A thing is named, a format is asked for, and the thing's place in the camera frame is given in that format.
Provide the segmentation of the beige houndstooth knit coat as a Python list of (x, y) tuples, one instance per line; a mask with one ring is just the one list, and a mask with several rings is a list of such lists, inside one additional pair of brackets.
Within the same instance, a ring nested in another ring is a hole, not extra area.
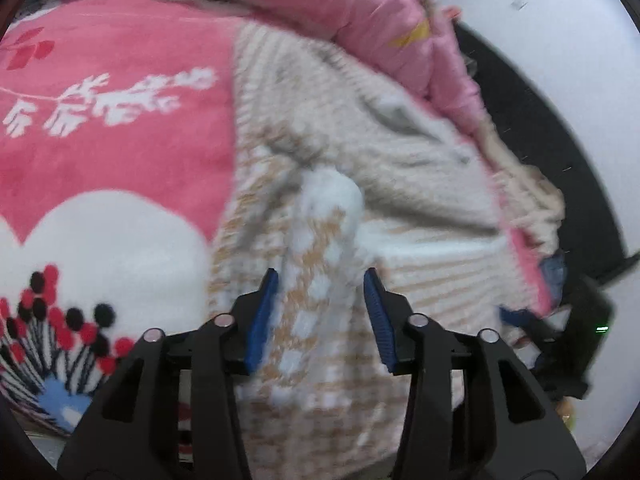
[(363, 299), (375, 268), (457, 332), (535, 307), (539, 259), (462, 134), (335, 44), (248, 18), (195, 43), (228, 82), (229, 197), (214, 212), (201, 321), (280, 285), (266, 352), (236, 388), (256, 479), (339, 479), (390, 456), (409, 383), (386, 372)]

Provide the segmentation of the blue denim garment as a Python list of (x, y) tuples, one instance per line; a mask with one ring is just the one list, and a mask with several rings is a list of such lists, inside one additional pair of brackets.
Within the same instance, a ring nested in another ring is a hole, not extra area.
[(554, 310), (559, 307), (562, 301), (564, 285), (567, 279), (564, 252), (558, 250), (553, 255), (543, 258), (538, 268), (544, 279), (544, 284), (547, 286), (550, 309)]

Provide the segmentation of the beige cloth garment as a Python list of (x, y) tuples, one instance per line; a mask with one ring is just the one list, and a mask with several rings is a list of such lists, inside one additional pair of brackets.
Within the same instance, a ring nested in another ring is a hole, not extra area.
[(523, 232), (539, 260), (551, 257), (560, 248), (559, 229), (565, 219), (562, 192), (536, 166), (520, 162), (490, 117), (480, 122), (475, 140), (506, 198), (510, 225)]

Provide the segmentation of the black padded headboard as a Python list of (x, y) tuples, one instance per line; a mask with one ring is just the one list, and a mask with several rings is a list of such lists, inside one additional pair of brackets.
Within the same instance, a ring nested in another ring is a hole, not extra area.
[(560, 246), (567, 286), (582, 275), (602, 286), (639, 261), (623, 243), (611, 201), (570, 128), (540, 92), (468, 26), (454, 28), (463, 54), (477, 62), (474, 80), (500, 139), (525, 165), (537, 167), (561, 190), (565, 219)]

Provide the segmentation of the pink floral bed blanket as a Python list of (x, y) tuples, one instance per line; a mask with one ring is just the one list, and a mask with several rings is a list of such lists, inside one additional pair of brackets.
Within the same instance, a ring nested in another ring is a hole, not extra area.
[(44, 0), (1, 43), (1, 393), (70, 434), (137, 336), (193, 313), (231, 192), (208, 0)]

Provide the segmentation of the orange cloth on headboard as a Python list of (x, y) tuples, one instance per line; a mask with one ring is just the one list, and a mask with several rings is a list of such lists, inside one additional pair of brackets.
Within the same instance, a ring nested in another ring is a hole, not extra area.
[(458, 6), (445, 6), (442, 9), (442, 14), (450, 21), (457, 21), (461, 18), (462, 10)]

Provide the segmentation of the pink cartoon duvet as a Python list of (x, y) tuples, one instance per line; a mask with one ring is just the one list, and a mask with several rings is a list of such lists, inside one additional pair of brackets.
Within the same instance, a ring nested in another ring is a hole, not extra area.
[(236, 0), (286, 18), (426, 99), (459, 130), (484, 116), (450, 19), (434, 0)]

